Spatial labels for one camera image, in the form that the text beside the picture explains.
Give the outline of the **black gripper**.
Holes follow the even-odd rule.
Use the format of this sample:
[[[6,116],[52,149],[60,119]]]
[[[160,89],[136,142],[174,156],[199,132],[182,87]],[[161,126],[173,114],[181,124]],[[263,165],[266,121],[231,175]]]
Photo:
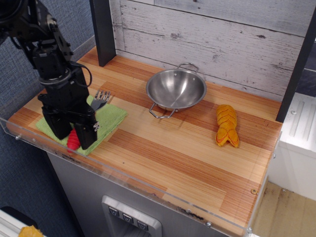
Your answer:
[[[94,110],[88,105],[89,95],[82,68],[71,68],[54,82],[45,82],[45,94],[38,99],[42,102],[42,113],[58,139],[64,139],[72,131],[77,133],[80,145],[87,150],[97,141],[98,122]]]

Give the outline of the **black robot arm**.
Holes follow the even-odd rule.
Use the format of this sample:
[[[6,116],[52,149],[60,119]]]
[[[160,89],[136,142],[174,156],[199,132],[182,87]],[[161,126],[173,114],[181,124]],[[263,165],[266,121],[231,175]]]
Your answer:
[[[0,2],[0,40],[10,38],[23,50],[39,73],[46,93],[40,94],[42,113],[58,139],[75,130],[82,149],[97,141],[98,122],[87,103],[89,83],[83,65],[73,62],[70,44],[63,38],[56,20],[39,0]]]

